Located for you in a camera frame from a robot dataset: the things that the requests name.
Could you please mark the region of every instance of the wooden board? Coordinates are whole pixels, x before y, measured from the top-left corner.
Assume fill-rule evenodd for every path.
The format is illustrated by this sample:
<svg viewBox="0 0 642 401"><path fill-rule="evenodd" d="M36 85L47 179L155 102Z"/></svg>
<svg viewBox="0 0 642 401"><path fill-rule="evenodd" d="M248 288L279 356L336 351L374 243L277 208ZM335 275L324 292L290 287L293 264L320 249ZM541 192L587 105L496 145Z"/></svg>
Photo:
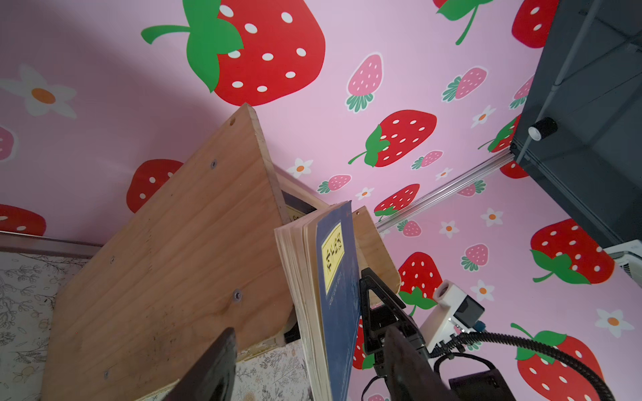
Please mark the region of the wooden board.
<svg viewBox="0 0 642 401"><path fill-rule="evenodd" d="M289 220L243 105L58 295L43 399L135 400L225 327L240 350L274 337L292 309L274 237Z"/></svg>

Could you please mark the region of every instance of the screw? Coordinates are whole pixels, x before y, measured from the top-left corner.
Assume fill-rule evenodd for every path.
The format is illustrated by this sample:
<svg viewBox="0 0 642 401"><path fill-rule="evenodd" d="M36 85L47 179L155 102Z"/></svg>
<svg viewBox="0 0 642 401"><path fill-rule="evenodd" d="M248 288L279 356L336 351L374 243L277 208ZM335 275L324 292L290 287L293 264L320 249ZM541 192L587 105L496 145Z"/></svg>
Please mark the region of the screw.
<svg viewBox="0 0 642 401"><path fill-rule="evenodd" d="M234 292L232 293L233 302L240 302L242 297L243 297L243 293L241 293L240 289L235 289Z"/></svg>

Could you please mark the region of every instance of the red strawberry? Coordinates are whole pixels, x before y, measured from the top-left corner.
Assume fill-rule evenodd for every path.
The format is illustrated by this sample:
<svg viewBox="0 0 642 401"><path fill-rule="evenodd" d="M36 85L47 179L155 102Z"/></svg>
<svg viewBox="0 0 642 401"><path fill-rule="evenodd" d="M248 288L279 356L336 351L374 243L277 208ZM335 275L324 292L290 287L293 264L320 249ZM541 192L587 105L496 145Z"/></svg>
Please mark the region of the red strawberry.
<svg viewBox="0 0 642 401"><path fill-rule="evenodd" d="M589 347L577 338L547 330L540 331L533 338L526 330L515 323L511 323L510 326L520 330L535 341L557 347L565 354L582 361L604 379L597 358ZM515 359L517 359L517 370L519 370L519 374L524 381L548 400L598 401L600 399L591 383L584 376L556 359L525 348L517 349L517 357Z"/></svg>
<svg viewBox="0 0 642 401"><path fill-rule="evenodd" d="M383 62L380 53L372 53L361 63L348 81L348 93L351 95L345 102L348 110L355 113L365 110L374 99L373 93L381 86L383 79Z"/></svg>
<svg viewBox="0 0 642 401"><path fill-rule="evenodd" d="M18 150L18 137L13 132L0 126L0 162L13 159Z"/></svg>
<svg viewBox="0 0 642 401"><path fill-rule="evenodd" d="M416 110L402 110L386 117L365 141L363 161L372 167L385 167L424 142L437 127L437 117Z"/></svg>
<svg viewBox="0 0 642 401"><path fill-rule="evenodd" d="M468 30L471 29L471 26L473 25L473 20L475 19L475 15L477 14L477 9L480 4L489 3L491 1L492 0L433 0L433 3L435 3L435 6L439 7L439 11L437 11L437 13L442 14L450 21L457 21L472 11L471 19L468 21L466 29L464 29L462 35L455 42L456 45L460 45L464 41L464 38L466 38Z"/></svg>
<svg viewBox="0 0 642 401"><path fill-rule="evenodd" d="M34 212L19 207L0 205L0 231L44 235L47 223Z"/></svg>
<svg viewBox="0 0 642 401"><path fill-rule="evenodd" d="M328 181L323 181L317 191L320 194L327 194L330 191L336 191L341 189L345 184L349 183L352 179L352 176L346 175L335 175L330 178Z"/></svg>
<svg viewBox="0 0 642 401"><path fill-rule="evenodd" d="M352 356L352 365L359 370L370 369L374 366L374 354L366 355L363 351L363 320L359 319L359 329L357 330L357 343L354 346L354 355Z"/></svg>
<svg viewBox="0 0 642 401"><path fill-rule="evenodd" d="M533 85L533 78L535 76L533 75L524 83L524 85L519 88L519 90L515 93L515 96L513 98L513 102L508 106L509 108L517 108L524 103L526 103L526 98L528 97L528 93L530 92L530 87Z"/></svg>
<svg viewBox="0 0 642 401"><path fill-rule="evenodd" d="M419 184L417 183L398 190L374 208L374 215L383 218L383 216L391 216L399 212L415 199L417 191L419 191Z"/></svg>
<svg viewBox="0 0 642 401"><path fill-rule="evenodd" d="M136 213L183 165L176 160L147 160L136 169L127 190L127 206Z"/></svg>
<svg viewBox="0 0 642 401"><path fill-rule="evenodd" d="M448 88L442 93L442 101L451 102L462 99L475 89L477 89L488 76L488 70L484 67L473 67L464 74L463 77L456 77Z"/></svg>
<svg viewBox="0 0 642 401"><path fill-rule="evenodd" d="M444 152L440 150L433 150L431 152L428 152L426 156L421 156L417 160L415 160L415 162L412 164L412 169L418 170L423 167L428 167L443 155Z"/></svg>
<svg viewBox="0 0 642 401"><path fill-rule="evenodd" d="M615 268L615 261L573 219L542 228L530 246L535 263L550 272L534 278L536 283L556 275L570 284L597 284L608 280Z"/></svg>
<svg viewBox="0 0 642 401"><path fill-rule="evenodd" d="M486 263L488 263L488 246L477 244L466 249L466 255L462 257L461 265L464 270L475 271Z"/></svg>
<svg viewBox="0 0 642 401"><path fill-rule="evenodd" d="M410 255L399 268L399 276L399 297L408 305L415 306L410 316L415 313L417 307L430 309L437 304L433 300L433 294L443 280L429 255L423 252Z"/></svg>
<svg viewBox="0 0 642 401"><path fill-rule="evenodd" d="M406 237L418 237L421 235L421 227L414 220L404 220L397 225L399 231L403 231Z"/></svg>
<svg viewBox="0 0 642 401"><path fill-rule="evenodd" d="M314 81L325 58L325 38L303 0L184 1L189 26L152 26L147 43L189 32L187 61L223 100L240 106L271 102Z"/></svg>
<svg viewBox="0 0 642 401"><path fill-rule="evenodd" d="M519 120L521 120L521 114L515 117L513 121L509 122L502 128L498 133L495 139L493 139L490 145L488 145L488 151L495 153L499 152L500 150L507 148L510 146L510 143L513 141L513 137L515 136L515 131L517 131L517 126L519 124Z"/></svg>
<svg viewBox="0 0 642 401"><path fill-rule="evenodd" d="M513 22L513 36L528 47L546 44L559 0L524 0Z"/></svg>
<svg viewBox="0 0 642 401"><path fill-rule="evenodd" d="M478 180L468 185L466 188L457 192L459 195L463 196L473 196L475 194L481 194L486 189L486 183L483 180Z"/></svg>
<svg viewBox="0 0 642 401"><path fill-rule="evenodd" d="M509 178L524 178L528 176L528 173L524 171L523 168L516 162L509 162L504 164L499 168L499 170L504 174L505 176Z"/></svg>

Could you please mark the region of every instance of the yellow label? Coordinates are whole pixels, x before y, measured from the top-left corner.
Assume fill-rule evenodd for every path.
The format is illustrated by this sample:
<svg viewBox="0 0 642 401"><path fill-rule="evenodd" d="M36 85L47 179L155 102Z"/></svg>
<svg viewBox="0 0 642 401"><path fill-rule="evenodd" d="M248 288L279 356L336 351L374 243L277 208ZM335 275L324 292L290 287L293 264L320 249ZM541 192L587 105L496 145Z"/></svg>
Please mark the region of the yellow label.
<svg viewBox="0 0 642 401"><path fill-rule="evenodd" d="M337 224L321 246L323 252L323 273L325 277L325 293L330 290L336 270L343 259L345 249L343 247L343 231L341 223Z"/></svg>
<svg viewBox="0 0 642 401"><path fill-rule="evenodd" d="M286 208L288 209L288 214L290 215L290 221L295 221L296 219L302 218L306 215L305 213L294 209L292 206L286 205Z"/></svg>

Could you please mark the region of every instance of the strawberry-patterned wall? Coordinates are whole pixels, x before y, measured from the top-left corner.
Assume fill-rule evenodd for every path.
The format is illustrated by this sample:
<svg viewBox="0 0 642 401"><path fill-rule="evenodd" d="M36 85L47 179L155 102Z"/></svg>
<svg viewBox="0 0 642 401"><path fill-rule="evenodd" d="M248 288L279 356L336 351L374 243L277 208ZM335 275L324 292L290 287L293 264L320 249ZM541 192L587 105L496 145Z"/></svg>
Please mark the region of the strawberry-patterned wall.
<svg viewBox="0 0 642 401"><path fill-rule="evenodd" d="M616 400L639 400L642 289L512 165L382 233L401 275L406 312L421 325L435 306L434 288L450 280L485 308L489 332L557 346L600 374ZM546 356L492 343L466 352L490 360L519 401L598 400L588 381ZM352 401L375 376L372 363L355 349ZM483 370L464 358L441 367L446 382ZM378 380L364 400L386 398Z"/></svg>
<svg viewBox="0 0 642 401"><path fill-rule="evenodd" d="M509 144L557 3L2 2L0 230L105 243L243 102L282 172L390 215Z"/></svg>

